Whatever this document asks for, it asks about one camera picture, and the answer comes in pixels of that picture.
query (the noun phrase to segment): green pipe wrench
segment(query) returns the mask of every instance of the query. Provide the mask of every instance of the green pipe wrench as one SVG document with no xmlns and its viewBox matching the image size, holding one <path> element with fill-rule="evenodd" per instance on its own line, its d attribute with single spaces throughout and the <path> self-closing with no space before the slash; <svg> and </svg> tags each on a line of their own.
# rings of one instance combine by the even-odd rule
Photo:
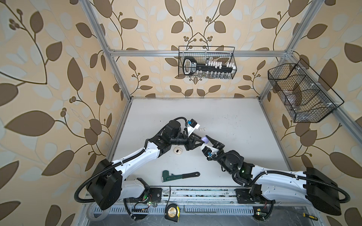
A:
<svg viewBox="0 0 362 226">
<path fill-rule="evenodd" d="M 164 170 L 162 172 L 162 182 L 170 181 L 170 180 L 177 180 L 177 179 L 183 179 L 183 178 L 189 178 L 189 177 L 196 177 L 200 176 L 199 172 L 192 172 L 189 174 L 180 174 L 180 175 L 173 175 L 169 174 L 168 170 Z"/>
</svg>

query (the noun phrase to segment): wall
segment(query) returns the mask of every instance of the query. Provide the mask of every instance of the wall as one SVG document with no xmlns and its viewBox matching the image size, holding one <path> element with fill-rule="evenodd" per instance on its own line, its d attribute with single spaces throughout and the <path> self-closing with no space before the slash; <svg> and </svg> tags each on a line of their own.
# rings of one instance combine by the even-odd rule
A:
<svg viewBox="0 0 362 226">
<path fill-rule="evenodd" d="M 108 45 L 117 50 L 170 50 L 172 45 L 284 50 L 309 4 L 308 0 L 90 2 Z"/>
<path fill-rule="evenodd" d="M 346 101 L 341 107 L 360 125 L 361 12 L 361 1 L 326 0 L 295 52 L 341 95 Z M 362 225 L 362 148 L 333 115 L 320 123 L 292 123 L 274 91 L 264 106 L 294 170 L 315 167 L 350 194 L 351 201 L 341 204 L 341 216 L 323 214 L 326 225 Z"/>
<path fill-rule="evenodd" d="M 0 0 L 0 21 L 0 225 L 71 225 L 126 100 L 77 1 Z"/>
<path fill-rule="evenodd" d="M 277 63 L 275 57 L 237 57 L 237 73 L 234 79 L 228 80 L 177 75 L 177 59 L 151 59 L 117 59 L 127 88 L 134 97 L 256 97 L 267 82 L 267 70 Z"/>
</svg>

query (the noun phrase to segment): wall-mounted basket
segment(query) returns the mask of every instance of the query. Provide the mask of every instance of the wall-mounted basket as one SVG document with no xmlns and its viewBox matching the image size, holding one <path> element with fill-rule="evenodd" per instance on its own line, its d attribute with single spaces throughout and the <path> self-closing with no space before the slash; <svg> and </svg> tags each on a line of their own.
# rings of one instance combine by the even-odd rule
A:
<svg viewBox="0 0 362 226">
<path fill-rule="evenodd" d="M 282 64 L 268 70 L 268 80 L 293 122 L 317 123 L 341 106 L 344 100 L 313 68 L 301 60 L 297 64 Z M 307 69 L 313 70 L 318 82 L 309 77 Z M 331 100 L 329 96 L 334 96 L 336 100 Z"/>
<path fill-rule="evenodd" d="M 237 71 L 235 47 L 205 47 L 179 46 L 178 74 L 190 78 L 233 79 Z"/>
</svg>

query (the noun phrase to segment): wallpaper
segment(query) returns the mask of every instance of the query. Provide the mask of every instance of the wallpaper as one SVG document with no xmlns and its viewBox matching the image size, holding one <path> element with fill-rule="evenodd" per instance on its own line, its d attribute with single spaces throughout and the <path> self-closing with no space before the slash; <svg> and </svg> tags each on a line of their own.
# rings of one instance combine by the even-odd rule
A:
<svg viewBox="0 0 362 226">
<path fill-rule="evenodd" d="M 234 79 L 208 79 L 178 74 L 173 57 L 116 57 L 134 97 L 257 97 L 268 80 L 275 57 L 236 57 Z"/>
<path fill-rule="evenodd" d="M 344 99 L 341 107 L 362 126 L 362 2 L 326 1 L 295 55 L 320 73 Z"/>
<path fill-rule="evenodd" d="M 126 100 L 76 1 L 0 0 L 0 225 L 69 226 Z"/>
<path fill-rule="evenodd" d="M 295 51 L 345 100 L 341 107 L 360 125 L 361 12 L 361 1 L 326 0 Z M 275 90 L 269 92 L 263 103 L 293 169 L 314 167 L 350 194 L 351 201 L 341 204 L 341 216 L 323 214 L 326 225 L 362 225 L 359 144 L 332 114 L 319 123 L 293 123 Z"/>
<path fill-rule="evenodd" d="M 284 50 L 308 0 L 90 0 L 116 50 L 233 46 Z"/>
</svg>

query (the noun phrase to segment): black wire basket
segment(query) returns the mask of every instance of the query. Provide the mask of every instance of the black wire basket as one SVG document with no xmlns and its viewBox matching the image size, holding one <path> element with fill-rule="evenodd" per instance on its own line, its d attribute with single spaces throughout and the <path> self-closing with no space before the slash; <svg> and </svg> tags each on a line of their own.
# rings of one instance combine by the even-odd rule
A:
<svg viewBox="0 0 362 226">
<path fill-rule="evenodd" d="M 178 74 L 199 79 L 233 79 L 237 71 L 234 50 L 235 47 L 227 46 L 179 46 Z"/>
<path fill-rule="evenodd" d="M 341 106 L 344 100 L 313 68 L 301 60 L 296 64 L 282 64 L 268 70 L 268 80 L 293 122 L 317 123 Z M 317 82 L 309 77 L 307 69 L 313 70 L 318 76 Z M 331 100 L 329 96 L 332 95 L 338 100 Z"/>
</svg>

